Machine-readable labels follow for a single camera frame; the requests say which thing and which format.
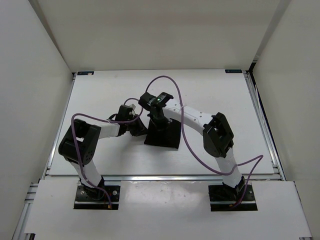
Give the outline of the blue right table label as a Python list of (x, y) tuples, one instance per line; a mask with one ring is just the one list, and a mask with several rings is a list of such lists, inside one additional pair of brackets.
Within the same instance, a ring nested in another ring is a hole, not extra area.
[(242, 74), (243, 71), (241, 69), (225, 69), (226, 74)]

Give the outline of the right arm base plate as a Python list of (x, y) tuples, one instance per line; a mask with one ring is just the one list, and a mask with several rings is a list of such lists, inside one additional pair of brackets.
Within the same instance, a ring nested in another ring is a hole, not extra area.
[(228, 195), (226, 188), (222, 185), (209, 185), (208, 195), (211, 212), (231, 212), (231, 211), (257, 211), (257, 203), (254, 190), (251, 184), (248, 184), (243, 195), (244, 189), (237, 196)]

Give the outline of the blue table label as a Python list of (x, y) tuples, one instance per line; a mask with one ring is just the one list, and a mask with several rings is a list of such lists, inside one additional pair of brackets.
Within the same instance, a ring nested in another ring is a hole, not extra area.
[(95, 72), (94, 71), (78, 71), (78, 76), (92, 76)]
[(226, 74), (242, 74), (243, 71), (241, 69), (225, 69)]

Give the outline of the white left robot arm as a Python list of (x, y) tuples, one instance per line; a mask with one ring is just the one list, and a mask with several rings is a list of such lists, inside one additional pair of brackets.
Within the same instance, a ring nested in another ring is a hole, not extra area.
[(120, 137), (126, 132), (139, 137), (146, 135), (148, 129), (140, 118), (133, 122), (103, 121), (95, 124), (76, 118), (60, 142), (58, 153), (75, 168), (83, 190), (93, 200), (103, 198), (106, 191), (104, 179), (93, 162), (98, 140)]

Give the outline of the white front cover board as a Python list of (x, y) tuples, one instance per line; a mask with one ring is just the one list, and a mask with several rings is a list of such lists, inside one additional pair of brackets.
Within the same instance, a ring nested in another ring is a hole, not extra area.
[(311, 232), (294, 183), (252, 183), (256, 211), (212, 212), (207, 182), (121, 183), (117, 210), (73, 208), (75, 179), (39, 183), (25, 232), (37, 240), (298, 240)]

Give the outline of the black skirt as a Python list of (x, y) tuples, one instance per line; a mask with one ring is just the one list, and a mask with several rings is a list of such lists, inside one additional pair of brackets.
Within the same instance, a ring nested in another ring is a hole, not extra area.
[(180, 141), (181, 123), (179, 121), (172, 119), (163, 130), (158, 130), (156, 125), (151, 120), (149, 121), (147, 135), (144, 140), (145, 145), (178, 149)]

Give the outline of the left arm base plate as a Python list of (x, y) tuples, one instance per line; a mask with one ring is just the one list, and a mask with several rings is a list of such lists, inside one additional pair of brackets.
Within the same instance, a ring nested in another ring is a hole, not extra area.
[(118, 210), (120, 201), (120, 185), (105, 185), (108, 197), (101, 190), (90, 189), (87, 186), (78, 183), (74, 198), (73, 208), (75, 210)]

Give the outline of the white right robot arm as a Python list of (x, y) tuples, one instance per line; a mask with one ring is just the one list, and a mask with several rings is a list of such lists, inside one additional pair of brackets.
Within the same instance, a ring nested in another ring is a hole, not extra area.
[(224, 114), (203, 113), (182, 105), (166, 92), (158, 96), (145, 92), (138, 103), (149, 112), (146, 145), (178, 149), (185, 136), (183, 127), (192, 128), (202, 136), (204, 150), (215, 158), (222, 175), (216, 197), (235, 201), (242, 195), (245, 180), (234, 158), (234, 134)]

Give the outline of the blue left table label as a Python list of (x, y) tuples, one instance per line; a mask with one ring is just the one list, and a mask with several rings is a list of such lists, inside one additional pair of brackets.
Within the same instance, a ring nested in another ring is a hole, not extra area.
[(94, 71), (78, 71), (78, 76), (92, 76), (95, 72)]

